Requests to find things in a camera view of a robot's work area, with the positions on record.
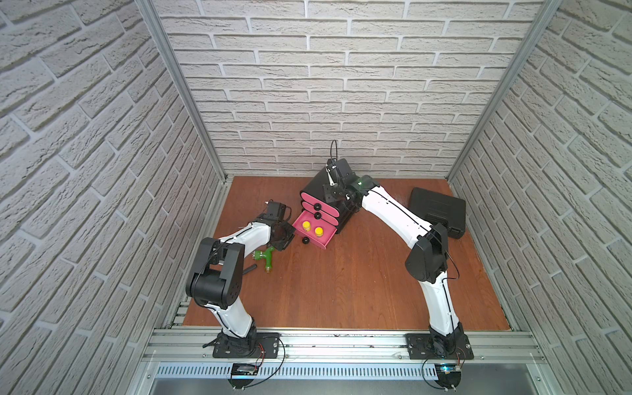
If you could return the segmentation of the black pink drawer cabinet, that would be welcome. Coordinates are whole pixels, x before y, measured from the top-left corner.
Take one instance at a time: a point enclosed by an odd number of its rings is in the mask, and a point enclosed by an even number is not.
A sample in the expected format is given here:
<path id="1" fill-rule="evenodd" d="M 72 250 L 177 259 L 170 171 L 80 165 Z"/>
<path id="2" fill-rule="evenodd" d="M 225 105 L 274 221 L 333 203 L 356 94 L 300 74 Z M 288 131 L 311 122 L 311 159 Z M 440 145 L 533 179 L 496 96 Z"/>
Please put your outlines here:
<path id="1" fill-rule="evenodd" d="M 337 176 L 325 166 L 301 190 L 302 212 L 293 226 L 304 245 L 312 243 L 325 250 L 359 211 L 357 202 L 338 194 L 336 183 Z"/>

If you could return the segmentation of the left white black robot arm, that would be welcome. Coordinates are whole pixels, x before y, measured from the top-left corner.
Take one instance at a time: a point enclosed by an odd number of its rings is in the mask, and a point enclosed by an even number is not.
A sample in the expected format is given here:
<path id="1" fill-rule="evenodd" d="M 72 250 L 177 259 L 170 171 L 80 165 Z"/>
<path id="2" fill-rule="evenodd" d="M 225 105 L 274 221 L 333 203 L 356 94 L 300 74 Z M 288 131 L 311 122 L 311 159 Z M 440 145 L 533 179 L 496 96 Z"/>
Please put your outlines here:
<path id="1" fill-rule="evenodd" d="M 187 296 L 213 313 L 223 334 L 247 339 L 255 324 L 240 299 L 245 258 L 260 247 L 282 251 L 294 236 L 288 222 L 255 221 L 220 239 L 202 239 L 186 281 Z"/>

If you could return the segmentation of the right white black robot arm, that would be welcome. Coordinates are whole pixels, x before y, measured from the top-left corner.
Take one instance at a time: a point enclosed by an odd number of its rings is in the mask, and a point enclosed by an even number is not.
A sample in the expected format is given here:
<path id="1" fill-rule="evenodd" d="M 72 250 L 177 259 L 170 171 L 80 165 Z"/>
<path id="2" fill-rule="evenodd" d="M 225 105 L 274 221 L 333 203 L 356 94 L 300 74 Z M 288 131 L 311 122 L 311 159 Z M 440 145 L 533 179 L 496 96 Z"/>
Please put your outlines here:
<path id="1" fill-rule="evenodd" d="M 446 228 L 422 220 L 393 198 L 370 176 L 344 183 L 324 184 L 327 202 L 358 203 L 395 231 L 410 249 L 405 261 L 408 273 L 421 285 L 430 317 L 430 348 L 446 357 L 456 352 L 463 335 L 449 292 L 449 242 Z"/>

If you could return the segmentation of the green toy drill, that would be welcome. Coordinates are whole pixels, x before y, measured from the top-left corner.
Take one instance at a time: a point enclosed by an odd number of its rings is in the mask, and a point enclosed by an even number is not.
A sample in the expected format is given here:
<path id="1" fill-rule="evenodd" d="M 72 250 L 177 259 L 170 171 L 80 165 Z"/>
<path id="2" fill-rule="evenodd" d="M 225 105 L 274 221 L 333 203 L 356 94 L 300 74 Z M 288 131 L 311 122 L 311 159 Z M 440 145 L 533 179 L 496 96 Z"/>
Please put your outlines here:
<path id="1" fill-rule="evenodd" d="M 265 267 L 264 270 L 266 273 L 270 273 L 273 270 L 273 253 L 275 252 L 274 247 L 268 247 L 265 250 L 255 250 L 253 252 L 253 259 L 256 261 L 264 260 Z"/>

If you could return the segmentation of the black plastic tool case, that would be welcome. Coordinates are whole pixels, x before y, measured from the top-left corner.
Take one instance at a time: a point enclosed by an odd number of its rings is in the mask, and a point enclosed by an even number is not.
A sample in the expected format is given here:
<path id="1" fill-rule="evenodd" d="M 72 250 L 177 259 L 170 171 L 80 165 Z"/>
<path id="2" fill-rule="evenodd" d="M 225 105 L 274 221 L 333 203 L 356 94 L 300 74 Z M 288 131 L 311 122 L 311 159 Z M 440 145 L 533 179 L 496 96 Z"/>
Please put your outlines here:
<path id="1" fill-rule="evenodd" d="M 440 223 L 452 239 L 466 233 L 466 201 L 428 189 L 414 188 L 409 199 L 409 210 L 433 225 Z"/>

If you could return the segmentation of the left controller box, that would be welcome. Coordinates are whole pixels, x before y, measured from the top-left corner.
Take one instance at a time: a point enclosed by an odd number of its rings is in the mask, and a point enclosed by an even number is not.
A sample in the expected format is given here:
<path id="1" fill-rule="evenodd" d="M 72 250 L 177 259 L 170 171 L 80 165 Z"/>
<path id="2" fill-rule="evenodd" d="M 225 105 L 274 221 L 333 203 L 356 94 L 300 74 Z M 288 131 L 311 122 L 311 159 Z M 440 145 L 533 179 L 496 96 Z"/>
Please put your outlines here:
<path id="1" fill-rule="evenodd" d="M 258 370 L 255 364 L 234 363 L 230 368 L 228 382 L 233 389 L 242 390 L 253 383 Z"/>

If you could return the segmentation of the controller box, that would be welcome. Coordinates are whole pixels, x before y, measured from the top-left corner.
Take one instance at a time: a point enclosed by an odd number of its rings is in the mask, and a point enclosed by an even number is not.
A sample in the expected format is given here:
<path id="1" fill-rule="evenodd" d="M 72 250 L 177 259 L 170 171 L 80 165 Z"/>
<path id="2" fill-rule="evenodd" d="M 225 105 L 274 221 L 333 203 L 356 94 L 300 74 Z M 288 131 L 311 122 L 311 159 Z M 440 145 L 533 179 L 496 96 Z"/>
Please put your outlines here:
<path id="1" fill-rule="evenodd" d="M 230 368 L 228 382 L 233 389 L 242 390 L 253 383 L 258 370 L 255 364 L 234 363 Z"/>
<path id="2" fill-rule="evenodd" d="M 435 383 L 440 388 L 456 391 L 462 379 L 462 368 L 459 365 L 435 365 L 434 370 L 437 378 Z"/>

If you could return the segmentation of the right controller box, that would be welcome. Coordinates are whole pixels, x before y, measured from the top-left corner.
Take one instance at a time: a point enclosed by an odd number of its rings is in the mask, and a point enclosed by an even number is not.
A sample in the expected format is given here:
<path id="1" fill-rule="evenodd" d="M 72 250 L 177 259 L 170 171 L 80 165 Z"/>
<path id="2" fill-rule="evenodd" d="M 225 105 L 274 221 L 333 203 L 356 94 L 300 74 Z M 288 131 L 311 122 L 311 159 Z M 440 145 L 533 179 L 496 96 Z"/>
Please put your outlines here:
<path id="1" fill-rule="evenodd" d="M 456 391 L 462 379 L 462 368 L 459 365 L 435 365 L 434 370 L 437 378 L 435 383 L 440 388 Z"/>

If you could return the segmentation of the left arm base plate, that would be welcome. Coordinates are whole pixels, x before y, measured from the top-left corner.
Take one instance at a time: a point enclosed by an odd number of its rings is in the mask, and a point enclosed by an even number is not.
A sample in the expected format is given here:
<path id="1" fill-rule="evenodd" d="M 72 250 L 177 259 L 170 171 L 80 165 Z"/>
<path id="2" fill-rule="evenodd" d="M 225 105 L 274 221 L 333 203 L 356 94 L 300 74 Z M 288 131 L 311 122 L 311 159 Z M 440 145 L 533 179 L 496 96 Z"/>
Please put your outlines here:
<path id="1" fill-rule="evenodd" d="M 215 359 L 276 359 L 280 337 L 281 334 L 278 332 L 257 332 L 246 338 L 220 333 L 213 341 L 212 357 Z"/>

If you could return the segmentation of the aluminium front rail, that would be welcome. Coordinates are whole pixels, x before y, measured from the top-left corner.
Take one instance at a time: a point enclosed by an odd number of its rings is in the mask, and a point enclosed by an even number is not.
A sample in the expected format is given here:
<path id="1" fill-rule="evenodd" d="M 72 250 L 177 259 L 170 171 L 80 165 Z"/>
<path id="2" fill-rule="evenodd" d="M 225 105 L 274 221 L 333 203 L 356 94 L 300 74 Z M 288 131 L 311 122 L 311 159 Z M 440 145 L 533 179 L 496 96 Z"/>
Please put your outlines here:
<path id="1" fill-rule="evenodd" d="M 410 360 L 404 331 L 264 329 L 277 332 L 285 344 L 288 362 L 315 363 L 403 363 Z M 203 345 L 215 339 L 218 327 L 174 327 L 152 332 L 141 361 L 202 362 L 212 359 L 212 347 Z M 461 352 L 472 352 L 471 360 L 462 357 L 445 362 L 473 364 L 545 364 L 546 357 L 530 332 L 473 331 L 469 345 Z"/>

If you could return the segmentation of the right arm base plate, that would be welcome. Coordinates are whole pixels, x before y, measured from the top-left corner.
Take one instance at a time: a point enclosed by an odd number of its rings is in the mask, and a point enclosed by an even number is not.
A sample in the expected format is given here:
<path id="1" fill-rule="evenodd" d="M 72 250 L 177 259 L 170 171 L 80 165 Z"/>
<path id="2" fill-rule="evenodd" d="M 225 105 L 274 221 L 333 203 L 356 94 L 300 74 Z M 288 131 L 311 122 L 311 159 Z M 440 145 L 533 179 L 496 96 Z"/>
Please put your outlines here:
<path id="1" fill-rule="evenodd" d="M 430 332 L 404 335 L 411 360 L 473 360 L 467 335 L 457 332 L 447 337 Z"/>

